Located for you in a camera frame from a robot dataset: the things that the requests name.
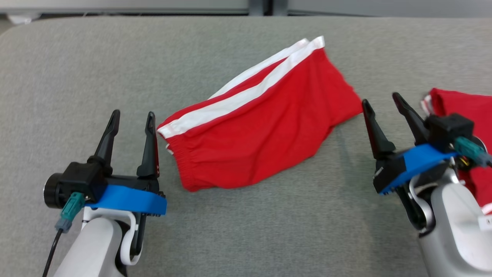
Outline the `red shorts with white stripe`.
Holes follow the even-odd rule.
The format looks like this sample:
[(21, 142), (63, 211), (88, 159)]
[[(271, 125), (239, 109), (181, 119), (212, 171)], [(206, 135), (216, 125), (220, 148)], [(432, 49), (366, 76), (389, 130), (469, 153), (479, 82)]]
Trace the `red shorts with white stripe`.
[(361, 100), (323, 36), (301, 39), (158, 126), (184, 189), (257, 184), (314, 156)]

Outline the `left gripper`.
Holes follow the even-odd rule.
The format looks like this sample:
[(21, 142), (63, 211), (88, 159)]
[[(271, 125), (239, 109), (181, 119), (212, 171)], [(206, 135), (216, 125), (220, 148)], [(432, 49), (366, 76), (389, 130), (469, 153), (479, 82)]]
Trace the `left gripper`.
[[(121, 111), (115, 109), (103, 132), (95, 154), (88, 158), (88, 163), (98, 163), (103, 168), (104, 175), (111, 175), (114, 139), (118, 134)], [(119, 185), (137, 190), (149, 191), (161, 196), (158, 177), (160, 177), (158, 141), (155, 126), (155, 114), (148, 113), (145, 126), (145, 146), (142, 163), (138, 166), (138, 177), (116, 176), (109, 179), (109, 185)], [(140, 260), (143, 250), (143, 240), (146, 231), (146, 220), (150, 216), (160, 216), (106, 209), (106, 216), (118, 222), (125, 223), (123, 238), (120, 246), (119, 260), (124, 266), (134, 266)]]

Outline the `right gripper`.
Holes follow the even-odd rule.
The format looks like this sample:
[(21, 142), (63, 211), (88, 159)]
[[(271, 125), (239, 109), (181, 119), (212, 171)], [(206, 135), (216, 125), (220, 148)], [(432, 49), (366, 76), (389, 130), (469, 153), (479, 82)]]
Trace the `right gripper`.
[[(429, 130), (425, 121), (397, 92), (392, 99), (404, 116), (415, 139), (415, 145), (427, 144)], [(386, 160), (394, 154), (396, 147), (389, 141), (376, 121), (376, 113), (367, 99), (362, 100), (362, 111), (367, 127), (373, 157)], [(454, 162), (438, 165), (411, 177), (411, 180), (396, 188), (408, 220), (418, 233), (450, 233), (450, 219), (445, 212), (444, 189), (454, 185)]]

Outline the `red jersey with number print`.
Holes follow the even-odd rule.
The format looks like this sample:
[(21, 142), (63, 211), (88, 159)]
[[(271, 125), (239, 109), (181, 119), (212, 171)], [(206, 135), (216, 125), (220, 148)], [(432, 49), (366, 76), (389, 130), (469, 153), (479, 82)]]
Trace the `red jersey with number print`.
[[(426, 115), (447, 116), (458, 113), (474, 122), (473, 134), (492, 155), (492, 96), (472, 95), (434, 88), (420, 101)], [(483, 214), (492, 214), (492, 168), (460, 170), (460, 179), (475, 197)]]

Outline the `grey partition post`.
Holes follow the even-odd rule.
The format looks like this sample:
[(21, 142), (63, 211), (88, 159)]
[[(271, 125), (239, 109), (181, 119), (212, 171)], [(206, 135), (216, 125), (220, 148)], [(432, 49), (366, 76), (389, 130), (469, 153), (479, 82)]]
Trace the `grey partition post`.
[(289, 0), (247, 0), (248, 16), (287, 16)]

